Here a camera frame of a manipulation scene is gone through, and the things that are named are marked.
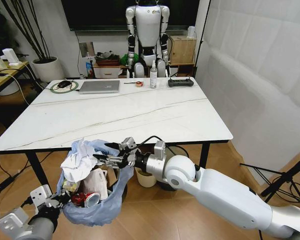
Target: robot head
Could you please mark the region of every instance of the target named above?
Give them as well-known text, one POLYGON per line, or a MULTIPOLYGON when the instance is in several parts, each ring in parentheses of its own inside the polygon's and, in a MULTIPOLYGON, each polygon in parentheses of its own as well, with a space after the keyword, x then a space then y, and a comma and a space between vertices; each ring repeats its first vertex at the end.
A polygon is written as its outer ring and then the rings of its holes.
POLYGON ((135 0, 139 6, 156 6, 159 0, 135 0))

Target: television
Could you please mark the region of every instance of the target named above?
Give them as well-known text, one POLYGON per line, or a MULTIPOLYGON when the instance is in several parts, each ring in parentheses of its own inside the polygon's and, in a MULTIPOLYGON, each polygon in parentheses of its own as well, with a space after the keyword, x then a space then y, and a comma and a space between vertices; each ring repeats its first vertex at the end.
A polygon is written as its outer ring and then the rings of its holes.
MULTIPOLYGON (((126 8, 135 0, 61 0, 71 31, 127 31, 126 8)), ((167 30, 196 24, 200 0, 159 0, 170 8, 167 30)))

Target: laptop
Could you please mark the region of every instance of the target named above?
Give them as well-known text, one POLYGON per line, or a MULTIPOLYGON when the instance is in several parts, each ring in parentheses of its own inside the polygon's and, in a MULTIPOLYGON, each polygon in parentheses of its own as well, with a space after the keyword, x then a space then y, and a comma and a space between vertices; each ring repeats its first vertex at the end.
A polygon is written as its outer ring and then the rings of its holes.
POLYGON ((114 81, 85 81, 79 94, 109 94, 119 92, 119 80, 114 81))

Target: mouse pad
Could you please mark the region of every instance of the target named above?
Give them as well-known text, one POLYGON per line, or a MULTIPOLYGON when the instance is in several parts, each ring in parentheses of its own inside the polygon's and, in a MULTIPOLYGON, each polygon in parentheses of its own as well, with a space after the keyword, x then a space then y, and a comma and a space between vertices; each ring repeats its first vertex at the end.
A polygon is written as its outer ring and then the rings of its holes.
POLYGON ((76 90, 79 86, 79 84, 76 81, 72 81, 71 85, 66 86, 64 88, 59 88, 58 87, 58 83, 54 84, 51 88, 50 91, 53 92, 54 94, 66 94, 66 93, 70 93, 73 90, 76 90))

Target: crumpled paper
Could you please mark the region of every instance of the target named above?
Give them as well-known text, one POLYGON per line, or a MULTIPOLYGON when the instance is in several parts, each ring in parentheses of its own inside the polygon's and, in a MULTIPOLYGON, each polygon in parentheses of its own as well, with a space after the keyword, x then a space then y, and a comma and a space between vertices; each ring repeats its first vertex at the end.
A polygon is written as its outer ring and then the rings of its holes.
POLYGON ((95 165, 102 165, 103 163, 95 158, 93 154, 102 155, 103 153, 101 151, 96 152, 92 146, 84 143, 83 138, 80 139, 77 152, 69 155, 61 164, 65 179, 77 183, 85 179, 95 165))

